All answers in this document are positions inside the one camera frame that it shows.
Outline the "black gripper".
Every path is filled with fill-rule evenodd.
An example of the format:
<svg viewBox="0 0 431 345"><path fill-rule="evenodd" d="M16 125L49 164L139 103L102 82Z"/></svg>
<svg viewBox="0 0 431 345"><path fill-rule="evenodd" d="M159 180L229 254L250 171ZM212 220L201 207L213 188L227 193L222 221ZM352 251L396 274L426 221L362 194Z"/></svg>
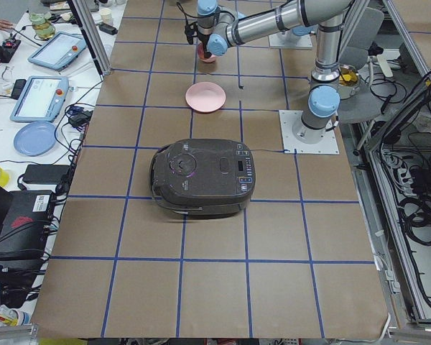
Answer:
<svg viewBox="0 0 431 345"><path fill-rule="evenodd" d="M198 39L202 42L202 46L205 51L205 60L211 57L211 52L209 52L206 47L206 45L208 44L210 35L211 35L211 28L205 28L200 25L197 26L197 36L198 36Z"/></svg>

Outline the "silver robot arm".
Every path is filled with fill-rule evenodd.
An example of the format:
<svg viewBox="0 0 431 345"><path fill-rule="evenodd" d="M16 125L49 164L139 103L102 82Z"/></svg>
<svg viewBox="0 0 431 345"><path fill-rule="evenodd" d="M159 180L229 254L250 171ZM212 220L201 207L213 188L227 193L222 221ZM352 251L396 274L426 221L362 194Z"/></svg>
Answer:
<svg viewBox="0 0 431 345"><path fill-rule="evenodd" d="M262 37L316 25L315 67L311 72L308 109L302 113L301 123L310 130L321 130L340 103L337 92L340 41L345 12L350 7L350 1L288 1L243 17L217 1L198 1L195 21L185 24L185 36L189 44L198 39L204 56L209 58Z"/></svg>

